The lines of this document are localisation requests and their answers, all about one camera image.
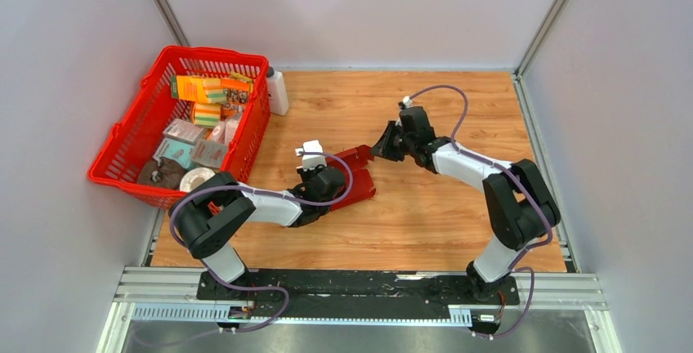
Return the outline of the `red paper box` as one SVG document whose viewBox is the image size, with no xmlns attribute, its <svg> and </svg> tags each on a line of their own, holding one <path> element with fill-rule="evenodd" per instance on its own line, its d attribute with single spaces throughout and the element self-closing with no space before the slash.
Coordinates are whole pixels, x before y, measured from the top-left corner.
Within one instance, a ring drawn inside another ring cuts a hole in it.
<svg viewBox="0 0 693 353">
<path fill-rule="evenodd" d="M 332 211 L 371 199 L 376 194 L 376 186 L 367 168 L 369 161 L 374 161 L 370 150 L 371 147 L 368 145 L 359 145 L 337 153 L 337 156 L 348 165 L 353 184 L 348 196 L 331 206 Z"/>
</svg>

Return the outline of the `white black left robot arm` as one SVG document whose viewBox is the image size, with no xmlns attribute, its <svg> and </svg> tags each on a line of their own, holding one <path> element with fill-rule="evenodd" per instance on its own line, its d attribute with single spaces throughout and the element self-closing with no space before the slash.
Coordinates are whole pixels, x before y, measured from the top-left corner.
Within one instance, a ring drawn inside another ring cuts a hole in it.
<svg viewBox="0 0 693 353">
<path fill-rule="evenodd" d="M 323 165 L 310 169 L 302 179 L 293 188 L 272 191 L 244 185 L 229 172 L 219 172 L 169 209 L 172 236 L 218 278 L 222 293 L 238 300 L 250 286 L 247 267 L 230 244 L 240 227 L 249 222 L 292 228 L 310 224 L 329 213 L 353 184 L 350 173 Z"/>
</svg>

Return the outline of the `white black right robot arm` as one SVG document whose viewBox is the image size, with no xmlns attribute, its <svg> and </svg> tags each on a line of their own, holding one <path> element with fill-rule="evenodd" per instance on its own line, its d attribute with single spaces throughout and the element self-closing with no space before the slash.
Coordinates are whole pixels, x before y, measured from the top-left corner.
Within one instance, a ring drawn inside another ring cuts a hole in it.
<svg viewBox="0 0 693 353">
<path fill-rule="evenodd" d="M 485 198 L 493 232 L 484 251 L 467 266 L 464 292 L 475 302 L 496 296 L 514 266 L 532 248 L 552 241 L 561 214 L 537 165 L 473 152 L 449 136 L 437 136 L 421 106 L 404 108 L 390 121 L 371 154 L 455 178 Z"/>
</svg>

